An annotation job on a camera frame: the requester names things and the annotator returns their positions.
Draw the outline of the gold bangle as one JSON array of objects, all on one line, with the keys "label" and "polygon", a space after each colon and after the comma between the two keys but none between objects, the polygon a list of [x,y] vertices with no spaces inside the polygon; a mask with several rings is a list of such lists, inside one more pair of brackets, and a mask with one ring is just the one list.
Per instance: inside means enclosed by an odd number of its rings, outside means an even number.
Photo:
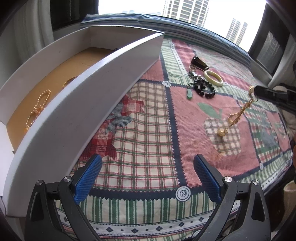
[{"label": "gold bangle", "polygon": [[67,85],[69,85],[75,78],[76,76],[69,78],[64,84],[62,85],[62,89],[64,89]]}]

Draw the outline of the brown leather watch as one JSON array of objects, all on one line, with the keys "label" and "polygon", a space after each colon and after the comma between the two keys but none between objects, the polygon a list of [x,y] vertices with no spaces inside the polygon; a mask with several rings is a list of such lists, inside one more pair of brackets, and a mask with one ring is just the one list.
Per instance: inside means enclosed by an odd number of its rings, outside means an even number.
[{"label": "brown leather watch", "polygon": [[192,58],[190,64],[198,69],[203,70],[203,71],[206,71],[209,69],[209,66],[205,62],[203,62],[197,55],[195,55]]}]

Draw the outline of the cream jade bangle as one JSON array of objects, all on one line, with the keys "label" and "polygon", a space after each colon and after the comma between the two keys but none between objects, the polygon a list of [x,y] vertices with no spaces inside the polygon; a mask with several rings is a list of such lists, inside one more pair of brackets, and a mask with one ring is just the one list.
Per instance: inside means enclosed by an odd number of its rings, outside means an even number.
[{"label": "cream jade bangle", "polygon": [[210,70],[206,70],[204,71],[203,75],[204,75],[204,78],[212,85],[215,85],[217,87],[223,86],[224,81],[222,77],[220,77],[217,73]]}]

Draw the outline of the silver ring keychain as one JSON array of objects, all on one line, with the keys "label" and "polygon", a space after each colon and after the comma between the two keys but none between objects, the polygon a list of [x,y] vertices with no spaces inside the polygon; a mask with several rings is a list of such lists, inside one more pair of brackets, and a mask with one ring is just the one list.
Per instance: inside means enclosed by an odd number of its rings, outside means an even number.
[{"label": "silver ring keychain", "polygon": [[194,65],[189,65],[189,71],[188,71],[188,77],[191,79],[201,79],[201,75],[198,75],[196,73],[196,66]]}]

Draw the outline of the green jade pendant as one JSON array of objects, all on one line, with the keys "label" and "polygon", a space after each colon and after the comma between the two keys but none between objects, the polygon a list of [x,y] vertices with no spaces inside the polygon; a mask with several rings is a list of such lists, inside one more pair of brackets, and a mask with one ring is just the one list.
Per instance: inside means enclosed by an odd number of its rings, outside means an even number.
[{"label": "green jade pendant", "polygon": [[191,100],[193,98],[193,90],[194,90],[194,84],[190,83],[187,85],[187,99]]}]

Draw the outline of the patchwork plaid quilt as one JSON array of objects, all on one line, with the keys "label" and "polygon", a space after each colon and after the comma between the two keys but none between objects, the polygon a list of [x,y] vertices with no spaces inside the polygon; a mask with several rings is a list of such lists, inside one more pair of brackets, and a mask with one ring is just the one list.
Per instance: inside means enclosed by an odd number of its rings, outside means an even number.
[{"label": "patchwork plaid quilt", "polygon": [[[197,55],[223,79],[188,77]],[[193,83],[193,98],[187,85]],[[163,40],[158,61],[123,97],[90,140],[76,167],[93,154],[102,169],[80,208],[106,240],[183,240],[198,232],[215,203],[194,170],[197,154],[235,181],[254,179],[267,191],[292,164],[287,130],[266,101],[247,108],[224,137],[217,130],[257,85],[247,67],[180,40]]]}]

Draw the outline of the white cardboard box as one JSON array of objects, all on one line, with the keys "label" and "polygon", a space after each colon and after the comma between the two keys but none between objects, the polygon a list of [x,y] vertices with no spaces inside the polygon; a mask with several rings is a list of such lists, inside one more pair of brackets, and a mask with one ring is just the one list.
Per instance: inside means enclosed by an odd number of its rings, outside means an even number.
[{"label": "white cardboard box", "polygon": [[1,88],[1,123],[6,125],[25,96],[63,62],[88,48],[111,54],[89,67],[46,106],[16,152],[1,149],[10,161],[1,207],[24,217],[37,180],[68,175],[96,131],[123,96],[159,58],[164,34],[127,26],[89,26],[34,54]]}]

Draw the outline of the white curtain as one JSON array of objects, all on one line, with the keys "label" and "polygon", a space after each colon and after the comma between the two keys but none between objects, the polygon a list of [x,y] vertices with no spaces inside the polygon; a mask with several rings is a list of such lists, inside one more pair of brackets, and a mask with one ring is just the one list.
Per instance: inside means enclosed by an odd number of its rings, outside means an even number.
[{"label": "white curtain", "polygon": [[1,81],[5,82],[25,61],[54,41],[50,1],[1,1],[12,10],[1,21]]}]

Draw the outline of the folded grey blue mat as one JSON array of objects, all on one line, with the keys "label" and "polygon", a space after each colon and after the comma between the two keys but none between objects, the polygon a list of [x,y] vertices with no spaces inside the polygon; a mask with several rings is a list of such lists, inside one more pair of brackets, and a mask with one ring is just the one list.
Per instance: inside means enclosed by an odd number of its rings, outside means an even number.
[{"label": "folded grey blue mat", "polygon": [[204,47],[223,54],[247,68],[251,68],[249,54],[233,42],[205,28],[177,19],[147,14],[88,14],[80,27],[98,25],[119,25],[151,29],[165,33],[165,36]]}]

